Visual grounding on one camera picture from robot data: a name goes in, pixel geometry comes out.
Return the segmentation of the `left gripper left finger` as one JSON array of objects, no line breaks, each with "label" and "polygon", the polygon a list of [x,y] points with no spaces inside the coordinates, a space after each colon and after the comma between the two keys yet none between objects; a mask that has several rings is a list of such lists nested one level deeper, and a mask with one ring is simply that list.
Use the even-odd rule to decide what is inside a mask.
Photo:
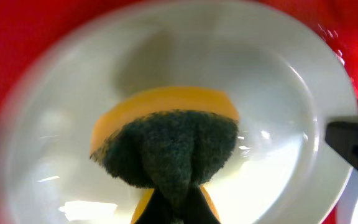
[{"label": "left gripper left finger", "polygon": [[134,211],[134,224],[171,224],[172,207],[155,189],[148,189]]}]

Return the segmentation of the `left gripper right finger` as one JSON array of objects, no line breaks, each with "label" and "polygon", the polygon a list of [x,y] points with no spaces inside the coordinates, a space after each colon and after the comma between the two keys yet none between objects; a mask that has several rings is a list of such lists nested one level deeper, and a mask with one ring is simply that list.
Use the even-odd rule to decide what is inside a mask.
[{"label": "left gripper right finger", "polygon": [[220,224],[200,187],[189,189],[183,206],[182,218],[184,224]]}]

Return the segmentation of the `green and yellow sponge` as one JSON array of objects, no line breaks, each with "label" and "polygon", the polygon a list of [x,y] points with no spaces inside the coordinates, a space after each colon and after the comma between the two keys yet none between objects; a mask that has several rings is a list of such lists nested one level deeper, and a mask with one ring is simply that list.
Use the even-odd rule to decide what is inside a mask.
[{"label": "green and yellow sponge", "polygon": [[183,222],[190,188],[204,188],[236,146],[239,114],[218,90],[170,86],[136,94],[119,103],[94,125],[89,157],[128,185],[158,190]]}]

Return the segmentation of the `pale green plate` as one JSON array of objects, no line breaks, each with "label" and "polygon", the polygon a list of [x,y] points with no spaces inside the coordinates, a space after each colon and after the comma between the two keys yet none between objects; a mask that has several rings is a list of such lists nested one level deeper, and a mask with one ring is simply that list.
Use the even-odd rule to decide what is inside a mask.
[{"label": "pale green plate", "polygon": [[324,141],[355,121],[333,51],[256,2],[158,1],[107,14],[54,45],[0,114],[0,223],[129,223],[144,191],[89,157],[99,116],[169,85],[227,93],[240,116],[234,154],[206,185],[222,223],[320,223],[350,165]]}]

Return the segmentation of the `light blue plate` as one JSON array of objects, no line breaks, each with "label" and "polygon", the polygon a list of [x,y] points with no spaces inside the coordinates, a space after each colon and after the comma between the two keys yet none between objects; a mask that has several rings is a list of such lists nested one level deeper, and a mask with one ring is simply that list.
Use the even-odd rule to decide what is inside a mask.
[{"label": "light blue plate", "polygon": [[337,224],[358,224],[358,171],[352,171],[336,208]]}]

